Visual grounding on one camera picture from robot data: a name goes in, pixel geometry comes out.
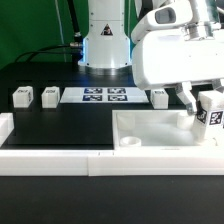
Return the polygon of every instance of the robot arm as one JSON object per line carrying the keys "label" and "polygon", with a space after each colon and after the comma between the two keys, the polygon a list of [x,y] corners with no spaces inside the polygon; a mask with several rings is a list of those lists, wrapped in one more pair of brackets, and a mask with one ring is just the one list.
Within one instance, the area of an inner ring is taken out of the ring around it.
{"label": "robot arm", "polygon": [[134,28],[131,35],[132,41],[136,44],[149,31],[180,27],[189,23],[192,17],[191,5],[188,0],[177,1],[159,9],[152,10]]}
{"label": "robot arm", "polygon": [[219,30],[216,1],[170,0],[160,4],[158,9],[154,5],[132,32],[136,44],[132,52],[134,81],[142,90],[175,88],[193,115],[197,106],[192,86],[223,83],[224,32]]}
{"label": "robot arm", "polygon": [[166,2],[167,0],[135,0],[138,20],[140,21],[149,11],[158,9]]}

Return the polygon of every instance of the small white block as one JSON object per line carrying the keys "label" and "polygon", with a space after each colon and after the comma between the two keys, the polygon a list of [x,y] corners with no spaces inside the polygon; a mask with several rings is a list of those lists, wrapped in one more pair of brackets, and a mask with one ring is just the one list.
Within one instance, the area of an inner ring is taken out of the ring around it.
{"label": "small white block", "polygon": [[165,89],[153,89],[150,96],[154,109],[168,109],[169,96]]}
{"label": "small white block", "polygon": [[56,108],[60,101],[59,87],[47,87],[41,95],[43,108]]}
{"label": "small white block", "polygon": [[14,129],[12,113],[0,114],[0,147]]}
{"label": "small white block", "polygon": [[13,104],[15,108],[28,108],[33,101],[33,87],[19,87],[13,93]]}

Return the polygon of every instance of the marker sticker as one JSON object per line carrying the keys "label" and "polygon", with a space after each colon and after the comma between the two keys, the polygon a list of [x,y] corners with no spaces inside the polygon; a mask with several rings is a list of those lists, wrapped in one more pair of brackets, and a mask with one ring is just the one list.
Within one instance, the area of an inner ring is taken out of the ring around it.
{"label": "marker sticker", "polygon": [[210,125],[217,125],[222,123],[223,111],[213,112],[211,114]]}
{"label": "marker sticker", "polygon": [[102,88],[85,88],[84,94],[102,94]]}
{"label": "marker sticker", "polygon": [[113,36],[113,33],[112,33],[112,31],[111,31],[111,28],[110,28],[109,24],[107,24],[107,25],[104,27],[104,29],[103,29],[101,35],[102,35],[102,36]]}
{"label": "marker sticker", "polygon": [[126,95],[108,95],[108,101],[110,102],[128,101],[128,98]]}
{"label": "marker sticker", "polygon": [[108,94],[126,94],[125,88],[108,88]]}
{"label": "marker sticker", "polygon": [[206,123],[207,120],[207,111],[206,110],[201,110],[201,113],[199,115],[197,115],[197,119],[202,122],[202,123]]}
{"label": "marker sticker", "polygon": [[103,97],[102,95],[84,95],[82,101],[90,101],[90,102],[95,102],[95,101],[102,101]]}

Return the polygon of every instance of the printed marker sheet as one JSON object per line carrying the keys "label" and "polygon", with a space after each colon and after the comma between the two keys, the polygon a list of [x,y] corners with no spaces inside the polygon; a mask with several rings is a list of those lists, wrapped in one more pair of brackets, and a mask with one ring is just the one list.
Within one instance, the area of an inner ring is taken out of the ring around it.
{"label": "printed marker sheet", "polygon": [[60,103],[148,103],[145,91],[135,87],[68,87]]}

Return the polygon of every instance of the white cube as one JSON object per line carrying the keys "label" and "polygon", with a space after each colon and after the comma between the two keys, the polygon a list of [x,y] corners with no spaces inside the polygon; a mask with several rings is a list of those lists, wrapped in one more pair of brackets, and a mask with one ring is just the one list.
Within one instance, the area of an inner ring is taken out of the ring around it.
{"label": "white cube", "polygon": [[41,95],[43,108],[56,108],[60,101],[59,87],[47,87]]}
{"label": "white cube", "polygon": [[150,95],[154,109],[168,109],[169,96],[165,89],[153,89]]}
{"label": "white cube", "polygon": [[13,114],[0,114],[0,147],[14,129]]}
{"label": "white cube", "polygon": [[192,132],[199,141],[223,135],[224,95],[216,90],[199,92],[201,113],[195,116]]}
{"label": "white cube", "polygon": [[13,93],[13,104],[15,108],[28,108],[33,101],[33,87],[19,87]]}

